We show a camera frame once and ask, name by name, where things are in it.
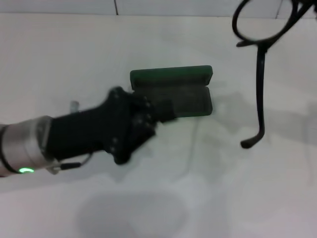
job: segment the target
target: metal cylinder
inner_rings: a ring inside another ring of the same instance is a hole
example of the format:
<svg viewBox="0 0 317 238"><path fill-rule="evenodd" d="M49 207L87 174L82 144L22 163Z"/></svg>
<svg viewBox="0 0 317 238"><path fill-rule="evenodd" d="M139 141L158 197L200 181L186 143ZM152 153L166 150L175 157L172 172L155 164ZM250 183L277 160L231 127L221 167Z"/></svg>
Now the metal cylinder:
<svg viewBox="0 0 317 238"><path fill-rule="evenodd" d="M53 158L45 154L51 120L44 116L0 128L0 176L52 165Z"/></svg>

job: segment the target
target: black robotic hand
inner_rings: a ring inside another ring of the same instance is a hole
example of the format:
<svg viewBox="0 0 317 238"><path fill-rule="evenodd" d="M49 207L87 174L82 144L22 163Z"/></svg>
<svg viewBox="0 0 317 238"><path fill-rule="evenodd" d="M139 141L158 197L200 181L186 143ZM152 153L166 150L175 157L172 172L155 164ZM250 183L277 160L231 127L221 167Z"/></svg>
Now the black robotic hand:
<svg viewBox="0 0 317 238"><path fill-rule="evenodd" d="M157 122L175 119L170 101L152 105L144 97L113 88L100 106L51 122L46 152L58 161L105 150L116 164L155 135Z"/></svg>

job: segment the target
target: robotic arm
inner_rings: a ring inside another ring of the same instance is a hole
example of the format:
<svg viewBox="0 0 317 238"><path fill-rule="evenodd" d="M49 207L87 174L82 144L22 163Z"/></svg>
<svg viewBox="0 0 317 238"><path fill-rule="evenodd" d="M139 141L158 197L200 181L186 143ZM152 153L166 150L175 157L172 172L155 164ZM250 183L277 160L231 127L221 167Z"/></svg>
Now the robotic arm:
<svg viewBox="0 0 317 238"><path fill-rule="evenodd" d="M0 176L47 168L52 173L74 169L82 163L64 160L105 150L116 164L155 135L157 122L175 119L170 101L155 107L117 87L100 106L59 118L31 119L0 128Z"/></svg>

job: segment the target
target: green led light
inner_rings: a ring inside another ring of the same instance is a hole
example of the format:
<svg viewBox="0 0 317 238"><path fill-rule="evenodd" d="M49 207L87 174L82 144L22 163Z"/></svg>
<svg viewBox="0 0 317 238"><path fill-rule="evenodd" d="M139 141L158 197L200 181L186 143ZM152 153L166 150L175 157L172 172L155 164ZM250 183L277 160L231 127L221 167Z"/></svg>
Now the green led light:
<svg viewBox="0 0 317 238"><path fill-rule="evenodd" d="M20 170L20 173L33 173L34 170L33 169L30 169L30 168L21 168Z"/></svg>

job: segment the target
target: eyeglasses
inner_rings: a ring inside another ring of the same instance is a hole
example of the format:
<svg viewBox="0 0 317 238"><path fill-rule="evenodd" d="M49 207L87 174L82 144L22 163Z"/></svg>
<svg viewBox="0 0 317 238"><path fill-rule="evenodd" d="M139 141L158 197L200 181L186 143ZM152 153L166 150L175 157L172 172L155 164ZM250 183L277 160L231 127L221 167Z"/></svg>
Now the eyeglasses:
<svg viewBox="0 0 317 238"><path fill-rule="evenodd" d="M264 107L263 107L263 89L264 89L264 65L265 65L265 55L269 48L273 46L289 29L291 29L298 20L312 7L315 5L315 11L317 12L317 0L291 0L292 1L292 12L285 24L284 28L269 38L262 40L250 39L242 35L237 27L238 17L240 12L251 0L243 0L232 19L232 29L234 34L239 37L242 41L237 44L237 47L245 47L256 45L258 47L257 55L257 77L256 77L256 94L257 94L257 110L258 110L258 120L259 120L259 132L252 138L241 141L241 146L244 149L250 149L255 144L257 144L265 134L265 124L264 124Z"/></svg>

